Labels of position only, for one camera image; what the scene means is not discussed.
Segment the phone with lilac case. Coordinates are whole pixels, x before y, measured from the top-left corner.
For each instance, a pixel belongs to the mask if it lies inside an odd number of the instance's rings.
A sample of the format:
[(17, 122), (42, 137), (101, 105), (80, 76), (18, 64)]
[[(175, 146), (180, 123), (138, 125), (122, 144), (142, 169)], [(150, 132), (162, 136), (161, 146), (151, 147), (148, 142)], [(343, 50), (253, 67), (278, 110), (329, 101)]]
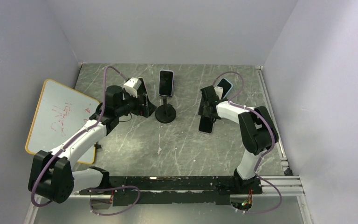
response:
[(158, 93), (163, 97), (173, 95), (174, 72), (172, 70), (160, 70)]

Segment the phone with light blue case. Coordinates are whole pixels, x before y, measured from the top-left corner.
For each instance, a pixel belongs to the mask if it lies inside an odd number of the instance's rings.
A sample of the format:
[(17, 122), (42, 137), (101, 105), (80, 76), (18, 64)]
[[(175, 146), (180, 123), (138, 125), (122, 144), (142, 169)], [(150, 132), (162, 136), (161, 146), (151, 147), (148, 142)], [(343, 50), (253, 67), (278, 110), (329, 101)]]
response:
[(221, 98), (225, 98), (233, 88), (233, 84), (226, 78), (221, 78), (216, 87), (221, 91)]

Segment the black round base phone stand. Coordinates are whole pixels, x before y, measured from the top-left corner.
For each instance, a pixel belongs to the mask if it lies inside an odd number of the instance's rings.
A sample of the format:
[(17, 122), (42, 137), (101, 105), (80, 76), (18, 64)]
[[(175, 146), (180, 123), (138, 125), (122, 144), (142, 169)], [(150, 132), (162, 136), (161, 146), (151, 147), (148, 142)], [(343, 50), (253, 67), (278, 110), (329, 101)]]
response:
[(158, 122), (168, 124), (176, 119), (176, 110), (167, 102), (167, 97), (163, 97), (163, 104), (155, 111), (155, 118)]

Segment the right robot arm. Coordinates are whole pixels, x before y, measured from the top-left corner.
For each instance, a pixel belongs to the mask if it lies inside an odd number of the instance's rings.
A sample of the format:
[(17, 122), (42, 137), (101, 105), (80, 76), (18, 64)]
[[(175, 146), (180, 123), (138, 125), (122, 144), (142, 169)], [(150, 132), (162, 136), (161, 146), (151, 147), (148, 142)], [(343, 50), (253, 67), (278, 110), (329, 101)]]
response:
[(211, 133), (219, 119), (228, 119), (239, 125), (245, 152), (234, 170), (233, 188), (238, 193), (245, 193), (256, 179), (262, 157), (269, 153), (279, 140), (272, 118), (264, 106), (246, 107), (226, 98), (219, 98), (213, 86), (202, 88), (200, 92), (200, 132)]

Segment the black phone without case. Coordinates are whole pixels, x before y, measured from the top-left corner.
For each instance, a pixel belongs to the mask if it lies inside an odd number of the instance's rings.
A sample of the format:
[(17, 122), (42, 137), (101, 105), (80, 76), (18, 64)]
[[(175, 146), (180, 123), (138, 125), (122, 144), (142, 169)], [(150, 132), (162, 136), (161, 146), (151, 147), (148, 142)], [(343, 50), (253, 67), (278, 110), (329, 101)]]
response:
[(201, 133), (211, 134), (213, 131), (212, 119), (201, 116), (198, 131)]

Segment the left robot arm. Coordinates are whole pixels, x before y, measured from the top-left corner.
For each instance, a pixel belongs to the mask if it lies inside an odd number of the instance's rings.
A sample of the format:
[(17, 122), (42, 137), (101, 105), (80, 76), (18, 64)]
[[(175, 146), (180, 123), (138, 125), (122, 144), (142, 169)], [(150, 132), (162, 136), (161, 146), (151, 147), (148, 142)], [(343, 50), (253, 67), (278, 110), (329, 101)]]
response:
[(76, 191), (95, 190), (104, 194), (111, 187), (108, 171), (89, 167), (73, 171), (74, 164), (95, 144), (110, 134), (127, 115), (150, 117), (157, 107), (149, 100), (144, 79), (131, 78), (122, 87), (108, 86), (105, 101), (70, 139), (51, 150), (34, 155), (28, 190), (49, 202), (63, 203)]

